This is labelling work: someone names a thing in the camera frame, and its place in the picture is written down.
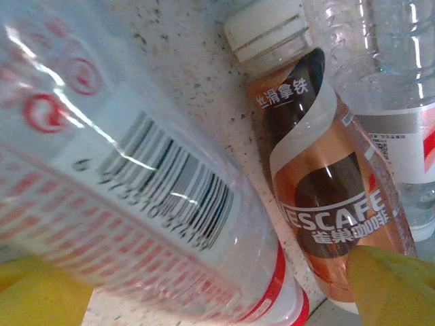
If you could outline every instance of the bottle cap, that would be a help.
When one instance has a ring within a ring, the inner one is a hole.
[[[230,17],[224,25],[231,49],[240,62],[306,29],[302,5],[295,0],[254,1]]]

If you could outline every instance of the clear plastic bottle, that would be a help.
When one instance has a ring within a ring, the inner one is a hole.
[[[435,230],[435,2],[306,0],[343,100],[384,154],[413,237]]]
[[[387,163],[324,75],[299,2],[253,1],[224,30],[262,113],[289,231],[324,294],[356,312],[347,280],[354,246],[416,254]]]
[[[305,322],[249,180],[102,1],[4,1],[0,27],[0,240],[188,319]]]

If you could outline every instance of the red logo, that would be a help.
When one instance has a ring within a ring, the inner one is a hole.
[[[65,63],[68,85],[81,95],[95,95],[103,87],[98,69],[83,58],[74,58]]]
[[[51,94],[32,95],[23,113],[30,127],[45,134],[61,132],[67,126],[65,112],[58,99]]]

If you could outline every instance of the speckled countertop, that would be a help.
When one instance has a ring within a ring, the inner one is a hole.
[[[246,97],[246,76],[226,43],[223,21],[250,0],[106,0],[142,49],[144,64],[180,109],[208,130],[243,167],[277,226],[311,308],[324,300],[268,186],[261,117]],[[95,291],[86,326],[190,326]]]

